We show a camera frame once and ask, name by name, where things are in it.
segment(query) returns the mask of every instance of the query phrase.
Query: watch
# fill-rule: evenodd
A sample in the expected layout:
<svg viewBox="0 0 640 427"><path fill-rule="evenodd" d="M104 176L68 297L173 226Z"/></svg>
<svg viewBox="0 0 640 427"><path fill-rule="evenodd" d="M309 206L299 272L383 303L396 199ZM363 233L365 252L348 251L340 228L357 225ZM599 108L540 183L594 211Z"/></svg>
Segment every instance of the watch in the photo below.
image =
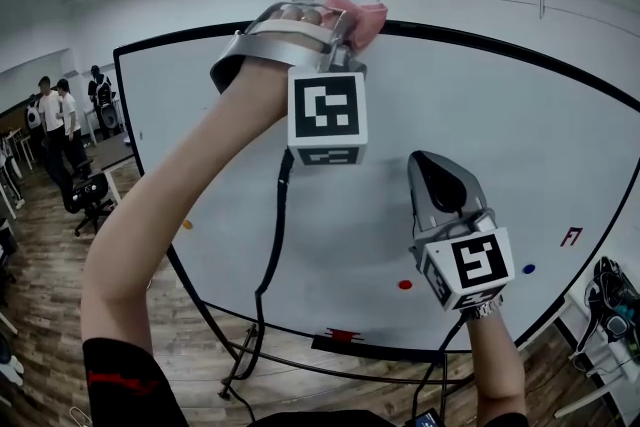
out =
<svg viewBox="0 0 640 427"><path fill-rule="evenodd" d="M469 308L469 319L471 320L480 320L485 317L488 317L492 313L500 310L500 306L503 303L502 295L498 297L494 297L490 301L486 303L482 303L480 306L476 306L475 308Z"/></svg>

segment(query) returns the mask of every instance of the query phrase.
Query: pink cloth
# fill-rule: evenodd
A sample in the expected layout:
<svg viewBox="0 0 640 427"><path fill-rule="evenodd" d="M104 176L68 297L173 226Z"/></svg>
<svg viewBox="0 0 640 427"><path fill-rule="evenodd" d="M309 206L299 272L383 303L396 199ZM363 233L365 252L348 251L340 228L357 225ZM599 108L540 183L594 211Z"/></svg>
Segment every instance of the pink cloth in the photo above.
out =
<svg viewBox="0 0 640 427"><path fill-rule="evenodd" d="M344 9L356 18L356 27L348 38L349 46L360 52L380 33L387 20L387 6L369 4L358 6L350 0L327 0L325 6Z"/></svg>

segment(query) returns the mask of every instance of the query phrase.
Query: red marking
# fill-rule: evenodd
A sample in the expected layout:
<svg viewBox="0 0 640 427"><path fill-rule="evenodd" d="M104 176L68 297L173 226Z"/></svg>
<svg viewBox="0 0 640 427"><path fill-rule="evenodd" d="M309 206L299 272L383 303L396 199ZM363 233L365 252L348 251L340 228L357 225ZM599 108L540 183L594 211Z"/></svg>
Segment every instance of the red marking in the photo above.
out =
<svg viewBox="0 0 640 427"><path fill-rule="evenodd" d="M153 392L153 389L160 384L159 381L143 382L140 379L125 379L124 377L120 377L120 374L94 374L91 370L89 370L87 383L89 387L94 383L118 384L133 390L135 395L149 395Z"/></svg>
<svg viewBox="0 0 640 427"><path fill-rule="evenodd" d="M560 247L564 247L564 245L567 243L567 240L572 238L573 235L575 234L575 237L573 237L571 240L571 244L569 244L570 246L573 246L578 240L578 237L580 236L581 233L582 233L582 228L569 228L569 231L567 232L567 235L564 237L562 244L560 244Z"/></svg>
<svg viewBox="0 0 640 427"><path fill-rule="evenodd" d="M363 338L356 338L360 333L354 333L353 331L342 331L341 329L327 328L331 332L331 339L337 342L350 343L353 340L363 340Z"/></svg>

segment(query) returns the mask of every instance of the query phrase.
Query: whiteboard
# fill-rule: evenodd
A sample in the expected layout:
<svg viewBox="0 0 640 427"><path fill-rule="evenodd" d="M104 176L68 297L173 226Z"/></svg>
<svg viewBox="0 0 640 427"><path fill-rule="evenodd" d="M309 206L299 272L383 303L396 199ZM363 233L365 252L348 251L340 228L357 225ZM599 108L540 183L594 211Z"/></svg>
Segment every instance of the whiteboard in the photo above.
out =
<svg viewBox="0 0 640 427"><path fill-rule="evenodd" d="M178 33L173 43L116 52L144 172L218 99L209 70L230 36L198 31L200 39L180 41ZM407 250L407 159L427 150L474 173L509 230L516 280L505 289L503 316L517 339L563 294L611 222L638 162L640 116L581 82L465 46L381 35L362 61L369 68L364 162L294 166L280 264L263 297L266 322L307 335L357 332L374 345L439 347L458 313L441 310ZM174 239L188 280L209 305L255 318L285 147L282 121L223 170L191 210L193 229ZM561 247L570 228L582 233ZM527 264L535 272L524 274ZM401 290L402 280L413 287ZM461 330L450 350L467 349Z"/></svg>

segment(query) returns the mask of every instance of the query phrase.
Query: black and white marker cube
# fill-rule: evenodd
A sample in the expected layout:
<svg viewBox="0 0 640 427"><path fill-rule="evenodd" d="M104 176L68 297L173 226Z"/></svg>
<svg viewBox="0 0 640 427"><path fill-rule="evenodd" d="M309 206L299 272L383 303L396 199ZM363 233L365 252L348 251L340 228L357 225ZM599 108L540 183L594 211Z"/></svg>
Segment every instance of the black and white marker cube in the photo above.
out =
<svg viewBox="0 0 640 427"><path fill-rule="evenodd" d="M515 277L506 228L426 244L422 261L445 310L485 303Z"/></svg>
<svg viewBox="0 0 640 427"><path fill-rule="evenodd" d="M367 141L362 73L289 70L288 144L301 164L359 164Z"/></svg>

